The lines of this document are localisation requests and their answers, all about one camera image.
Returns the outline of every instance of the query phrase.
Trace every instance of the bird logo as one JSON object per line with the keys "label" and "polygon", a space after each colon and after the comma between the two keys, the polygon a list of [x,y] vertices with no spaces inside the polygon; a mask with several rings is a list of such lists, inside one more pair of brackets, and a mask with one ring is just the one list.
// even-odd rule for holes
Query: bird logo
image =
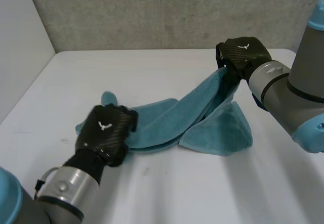
{"label": "bird logo", "polygon": [[101,130],[105,130],[105,129],[112,127],[112,124],[102,125],[102,123],[100,121],[98,121],[98,124],[101,127]]}

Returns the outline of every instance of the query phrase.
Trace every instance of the cable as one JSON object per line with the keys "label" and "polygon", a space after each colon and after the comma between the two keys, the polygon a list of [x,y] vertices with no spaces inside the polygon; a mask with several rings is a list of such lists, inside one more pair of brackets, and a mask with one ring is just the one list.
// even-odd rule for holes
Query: cable
{"label": "cable", "polygon": [[48,176],[56,171],[57,169],[59,169],[59,167],[52,167],[51,169],[47,170],[46,173],[43,174],[43,176],[37,180],[37,183],[35,185],[35,195],[34,195],[34,200],[37,199],[37,195],[39,190],[41,189],[41,187],[45,184],[46,179],[48,178]]}

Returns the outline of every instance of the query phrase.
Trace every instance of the white logo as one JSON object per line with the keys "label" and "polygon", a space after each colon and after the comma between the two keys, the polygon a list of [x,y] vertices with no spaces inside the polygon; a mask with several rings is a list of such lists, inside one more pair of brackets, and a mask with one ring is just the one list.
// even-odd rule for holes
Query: white logo
{"label": "white logo", "polygon": [[237,46],[237,47],[239,47],[239,48],[241,48],[241,49],[248,49],[248,47],[250,46],[250,44],[248,44],[247,46]]}
{"label": "white logo", "polygon": [[101,127],[101,130],[105,130],[105,129],[112,127],[112,124],[102,125],[100,121],[98,121],[98,124]]}

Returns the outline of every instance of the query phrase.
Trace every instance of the gray wall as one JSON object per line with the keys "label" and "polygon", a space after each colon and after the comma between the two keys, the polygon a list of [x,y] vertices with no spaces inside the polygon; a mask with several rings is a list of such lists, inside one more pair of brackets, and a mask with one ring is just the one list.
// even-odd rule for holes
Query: gray wall
{"label": "gray wall", "polygon": [[256,36],[296,51],[317,0],[33,0],[56,52],[213,48]]}

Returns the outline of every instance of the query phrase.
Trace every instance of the teal towel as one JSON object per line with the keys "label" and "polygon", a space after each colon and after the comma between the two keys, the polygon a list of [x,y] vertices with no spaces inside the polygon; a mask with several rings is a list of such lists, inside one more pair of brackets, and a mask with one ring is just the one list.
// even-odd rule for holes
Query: teal towel
{"label": "teal towel", "polygon": [[[204,117],[206,118],[202,122],[206,124],[208,122],[209,124],[217,122],[214,119],[216,115],[215,112],[220,111],[217,109],[222,105],[230,104],[237,87],[224,85],[220,86],[221,79],[223,78],[225,72],[226,68],[217,70],[180,101],[175,99],[167,99],[157,103],[132,108],[138,112],[139,122],[137,131],[132,133],[127,141],[127,145],[130,147],[130,150],[135,153],[155,152],[171,147],[180,141],[181,145],[193,150],[218,155],[229,155],[229,151],[232,153],[251,146],[252,137],[251,130],[249,130],[248,125],[235,125],[235,127],[232,128],[232,132],[227,131],[221,136],[217,136],[213,132],[208,133],[206,130],[199,133],[199,128],[195,128],[195,125]],[[117,99],[113,93],[105,92],[102,95],[101,104],[107,105],[109,103],[117,104]],[[223,120],[225,121],[223,124],[226,124],[226,120],[228,119],[229,118],[224,117]],[[82,124],[77,125],[77,133],[81,130],[81,128]],[[205,137],[205,134],[209,134],[213,140]],[[226,134],[228,134],[229,137],[231,137],[231,135],[237,135],[236,139],[238,141],[225,141],[224,136]],[[214,143],[218,145],[230,144],[234,145],[234,147],[228,149],[220,147],[218,148],[213,145]]]}
{"label": "teal towel", "polygon": [[198,152],[229,156],[251,147],[252,141],[250,126],[237,102],[227,101],[189,128],[179,145]]}

